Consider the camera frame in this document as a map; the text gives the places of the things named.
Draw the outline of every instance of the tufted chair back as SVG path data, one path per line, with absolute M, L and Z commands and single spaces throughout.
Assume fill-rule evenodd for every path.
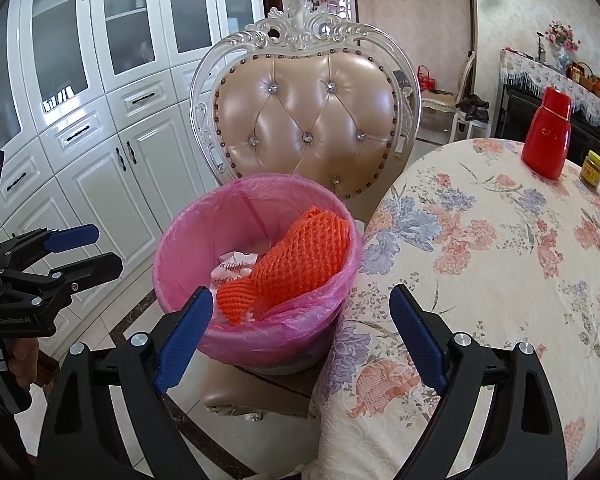
M 420 94 L 411 64 L 381 31 L 307 0 L 216 44 L 194 75 L 196 140 L 224 184 L 255 173 L 298 173 L 332 190 L 365 224 L 409 158 Z M 270 38 L 271 28 L 280 38 Z M 357 40 L 371 41 L 364 49 Z M 208 98 L 207 74 L 224 64 Z

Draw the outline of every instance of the tile floor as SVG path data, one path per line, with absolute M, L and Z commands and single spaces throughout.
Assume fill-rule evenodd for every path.
M 437 145 L 446 144 L 450 120 L 451 118 L 446 117 L 445 114 L 424 114 L 418 133 L 418 138 L 423 140 L 416 140 L 409 164 L 435 149 Z M 151 269 L 149 269 L 133 282 L 77 341 L 82 341 L 94 350 L 113 348 L 114 343 L 109 333 L 152 288 Z M 124 331 L 125 338 L 135 332 L 150 332 L 161 317 L 162 311 L 157 302 L 154 302 Z M 316 457 L 320 435 L 317 421 L 269 413 L 259 422 L 250 422 L 243 416 L 221 416 L 208 412 L 199 403 L 200 387 L 207 361 L 208 358 L 204 354 L 196 352 L 180 384 L 171 388 L 169 395 L 180 409 L 220 446 L 257 473 L 268 473 L 276 478 L 290 473 L 298 465 L 311 462 Z M 151 474 L 133 431 L 122 390 L 117 386 L 111 386 L 110 391 L 129 458 L 138 471 Z M 42 390 L 36 386 L 32 388 L 32 396 L 32 407 L 25 413 L 17 415 L 16 420 L 27 451 L 37 455 L 46 399 Z M 186 443 L 211 480 L 231 478 L 195 449 L 190 442 L 186 441 Z

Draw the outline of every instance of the pink trash bag liner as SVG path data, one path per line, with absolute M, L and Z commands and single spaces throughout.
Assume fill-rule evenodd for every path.
M 362 240 L 345 205 L 331 191 L 302 176 L 258 174 L 234 180 L 196 200 L 160 241 L 154 288 L 163 311 L 180 310 L 197 286 L 209 286 L 211 271 L 222 254 L 265 253 L 312 205 L 349 222 L 349 250 L 340 272 L 323 286 L 272 308 L 260 321 L 230 326 L 211 320 L 198 345 L 200 351 L 227 364 L 292 373 L 329 349 L 333 331 L 328 329 L 353 284 Z

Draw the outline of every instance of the red handbag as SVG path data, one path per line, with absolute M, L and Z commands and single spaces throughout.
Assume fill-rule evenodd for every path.
M 425 75 L 424 71 L 421 72 L 421 69 L 426 70 L 427 74 Z M 420 65 L 418 67 L 418 84 L 420 85 L 420 90 L 422 91 L 435 90 L 436 88 L 436 80 L 432 77 L 429 77 L 429 69 L 424 65 Z

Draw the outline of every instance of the wall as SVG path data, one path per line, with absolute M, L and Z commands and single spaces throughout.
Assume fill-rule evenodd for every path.
M 438 88 L 457 91 L 470 49 L 469 0 L 358 0 L 358 21 L 394 38 L 414 70 L 428 67 Z
M 600 6 L 595 0 L 477 0 L 478 54 L 475 92 L 496 99 L 500 50 L 510 46 L 520 52 L 538 52 L 536 32 L 544 32 L 551 20 L 571 25 L 582 41 L 573 59 L 586 62 L 600 74 Z M 546 44 L 547 59 L 554 53 Z

